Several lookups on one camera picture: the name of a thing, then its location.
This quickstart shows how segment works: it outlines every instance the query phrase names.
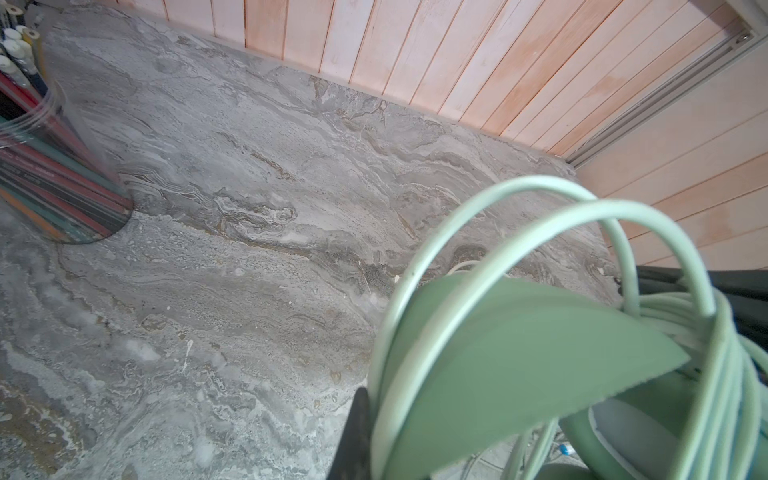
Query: pencil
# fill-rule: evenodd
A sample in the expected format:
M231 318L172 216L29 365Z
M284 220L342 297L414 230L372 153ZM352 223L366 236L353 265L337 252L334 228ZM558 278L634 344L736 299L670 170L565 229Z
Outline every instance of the pencil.
M81 195L82 197L93 200L97 204L100 204L105 208L113 210L118 214L125 215L128 213L127 209L123 208L121 205L116 204L112 200L108 200L102 197L101 195L95 193L93 190L89 190L88 188L82 187L81 185L78 185L75 182L62 177L59 174L55 174L54 172L47 170L36 163L32 163L28 161L26 158L23 158L17 155L15 152L9 151L5 153L6 155L4 156L3 160L12 165L15 165L17 168L21 168L22 170L26 170L35 175L38 175L39 177L44 178L54 184L66 187L68 190L71 190L76 194Z
M21 88L15 85L4 75L0 75L0 93L3 93L7 97L11 98L19 107L23 108L27 112L34 110L38 105L37 101L32 99L28 94L26 94ZM77 154L77 158L86 163L86 167L89 167L92 170L101 171L101 169L97 167L98 162L94 159L91 151L85 147L85 145L79 138L77 138L76 135L72 134L66 127L62 126L57 118L50 117L47 120L47 123L48 126L53 130L53 133L55 133L56 136L67 145L67 147L72 149L72 151Z
M44 199L49 204L56 206L59 210L65 212L69 217L74 218L77 222L82 223L102 237L108 237L111 235L112 232L108 228L100 225L94 219L90 218L88 215L85 215L73 205L64 202L61 198L52 195L45 189L40 188L39 186L20 177L12 177L11 179L14 182L17 182L19 186L26 187L27 190Z
M36 164L41 165L44 168L48 168L49 170L54 171L56 174L59 174L63 177L68 178L69 180L72 180L82 185L83 187L94 192L95 194L98 194L100 197L103 197L105 200L111 200L112 202L115 202L116 204L119 204L124 208L133 207L133 202L131 200L128 200L127 198L122 197L121 195L118 195L110 190L107 190L102 186L94 183L93 181L82 177L81 175L78 175L77 173L67 169L63 165L60 165L55 161L52 161L51 158L46 157L43 154L40 154L40 152L35 150L34 148L30 148L25 144L16 144L11 146L11 149L20 153L24 158L31 160Z
M50 224L58 227L59 230L63 230L64 233L66 233L73 240L80 242L94 241L94 239L90 238L87 233L81 232L75 228L67 219L62 218L60 215L51 211L50 208L40 204L33 197L30 197L29 194L25 194L24 192L20 191L18 186L7 181L2 174L0 174L0 187L4 188L6 192L13 195L16 200L22 202L28 208L36 212L37 215L45 218Z
M87 198L80 197L74 192L66 190L59 185L46 181L43 178L13 165L2 163L0 164L0 170L4 170L15 177L23 178L37 188L40 188L51 195L55 195L57 198L72 205L74 208L77 208L83 214L88 215L91 219L98 222L100 225L103 225L110 231L116 232L120 230L128 219L127 214L118 214L111 210L107 210Z
M7 122L7 119L3 118L3 116L0 115L0 126L2 126L5 122ZM13 139L10 140L9 143L13 143L13 140L16 140L17 143L27 144L30 147L34 148L36 151L50 158L51 160L61 164L62 167L72 170L73 173L80 174L80 176L85 177L96 184L101 185L107 190L113 192L114 194L117 194L119 197L123 197L122 189L119 186L115 185L111 180L108 180L102 177L97 172L94 172L86 167L83 167L82 164L80 164L75 160L72 160L69 156L67 156L60 150L57 150L56 148L46 144L44 141L39 140L38 138L33 137L29 134L13 134L12 137Z
M16 210L24 214L29 220L31 220L35 225L37 225L40 230L43 230L45 233L53 237L54 240L58 240L60 242L65 243L71 243L72 239L68 237L65 233L59 231L51 225L46 219L41 217L40 215L37 215L36 212L34 212L32 209L28 208L26 205L24 205L21 201L17 200L16 197L11 195L8 191L3 190L0 188L0 197L3 198L11 207L14 207Z

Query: gray marble surface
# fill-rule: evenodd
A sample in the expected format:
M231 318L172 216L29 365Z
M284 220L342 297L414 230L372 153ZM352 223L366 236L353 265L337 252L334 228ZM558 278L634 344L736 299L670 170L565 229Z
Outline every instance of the gray marble surface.
M67 10L48 68L137 211L87 246L0 213L0 478L323 478L398 275L483 187L557 160L164 25ZM429 271L565 202L525 194ZM598 229L516 276L617 299Z

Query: wooden paneling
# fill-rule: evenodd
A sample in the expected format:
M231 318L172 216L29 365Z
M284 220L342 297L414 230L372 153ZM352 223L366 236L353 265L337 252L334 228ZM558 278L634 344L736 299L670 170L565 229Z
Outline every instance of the wooden paneling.
M685 0L653 0L547 105L515 140L533 145L562 116L646 38L650 37Z
M603 150L579 178L600 197L626 187L768 110L765 78L768 48L761 45Z
M274 58L283 58L288 0L245 0L245 45Z
M210 0L214 12L214 35L245 46L245 8L241 0Z
M348 83L366 33L373 0L335 0L320 72Z
M585 2L559 31L558 36L547 47L541 57L525 72L517 84L506 89L508 93L501 104L485 118L483 114L477 124L493 134L501 134L529 101L552 78L552 75L589 38L600 23L616 8L617 0Z
M672 220L679 220L765 186L768 186L768 154L762 154L695 187L687 188L654 207ZM648 231L636 223L627 223L623 227L630 238Z
M669 215L711 269L765 267L766 74L763 42L600 152L578 176L601 196ZM646 228L622 224L639 264L677 265Z
M441 115L455 121L462 117L539 5L541 0L507 1L445 100Z
M558 155L740 27L724 0L165 2L175 25Z
M659 88L702 55L743 28L741 20L729 5L722 5L711 16L689 31L679 42L659 55L603 104L592 111L579 125L568 132L550 152L567 157L603 125L629 110L639 100Z
M418 7L419 0L374 4L351 84L362 85L378 94L384 92Z
M768 187L708 208L678 222L697 247L738 237L744 233L768 227ZM670 255L664 242L653 232L630 240L638 264L659 260Z
M517 85L581 3L582 0L545 0L469 105L462 116L463 124L476 128L483 126L502 98Z
M768 228L712 243L699 249L709 270L754 270L768 266ZM680 268L674 257L649 263L651 266Z
M416 89L412 105L440 110L502 6L501 0L464 0Z
M445 37L463 0L422 0L402 44L384 97L402 104L411 103L416 88Z
M165 0L170 22L186 25L203 33L214 34L211 0Z
M323 60L333 0L290 0L286 22L285 59L316 73Z
M640 73L646 65L653 63L668 48L672 48L686 33L694 29L707 16L723 4L722 0L703 0L697 5L687 3L663 23L651 36L645 39L613 70L580 98L552 127L534 144L536 148L549 151L574 127L584 120L595 108Z
M514 140L523 128L541 113L592 59L632 21L650 0L623 0L615 10L606 18L592 35L578 48L578 50L565 62L554 76L538 91L538 93L526 103L519 114L502 134L503 138ZM514 113L511 105L507 106Z

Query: coiled hose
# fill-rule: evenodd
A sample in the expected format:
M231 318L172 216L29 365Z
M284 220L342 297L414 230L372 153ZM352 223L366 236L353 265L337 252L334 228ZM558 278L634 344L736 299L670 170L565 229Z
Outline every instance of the coiled hose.
M509 195L530 190L548 190L579 203L536 220L477 264L466 275L461 290L434 312L404 358L386 397L380 399L382 373L392 338L419 280L439 251L481 210ZM617 219L639 223L666 243L682 266L690 293L640 297L629 240ZM372 480L381 480L384 476L397 436L430 369L477 302L502 275L535 248L566 230L593 221L601 223L614 245L622 275L622 311L651 325L661 321L689 329L707 345L703 353L700 388L667 478L742 480L746 477L760 431L760 384L752 359L768 371L768 354L737 335L730 305L712 288L694 244L672 219L647 205L628 200L598 200L591 192L568 180L530 176L497 184L463 203L443 220L417 251L398 283L374 343L368 376L375 419L371 444ZM538 473L546 459L557 421L552 419L541 429L522 480L532 480ZM526 432L518 439L521 445L528 442L528 438L523 438L526 434L530 435ZM506 473L508 478L516 478L518 470L508 468Z

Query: clear plastic container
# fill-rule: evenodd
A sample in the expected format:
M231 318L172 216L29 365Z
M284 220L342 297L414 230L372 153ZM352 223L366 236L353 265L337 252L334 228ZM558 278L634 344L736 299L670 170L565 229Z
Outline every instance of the clear plastic container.
M7 121L13 105L0 104L0 199L57 242L90 243L120 230L131 195L58 83L49 81L40 98L2 80L0 94L27 113Z

